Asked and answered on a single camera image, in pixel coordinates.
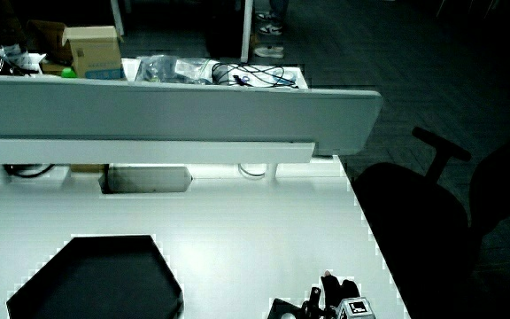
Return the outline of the person's right hand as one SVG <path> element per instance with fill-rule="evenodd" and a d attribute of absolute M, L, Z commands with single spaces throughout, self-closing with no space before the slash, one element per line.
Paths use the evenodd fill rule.
<path fill-rule="evenodd" d="M 358 286 L 348 279 L 342 282 L 326 270 L 321 277 L 322 290 L 313 287 L 309 300 L 299 310 L 304 319 L 375 319 L 376 315 Z"/>

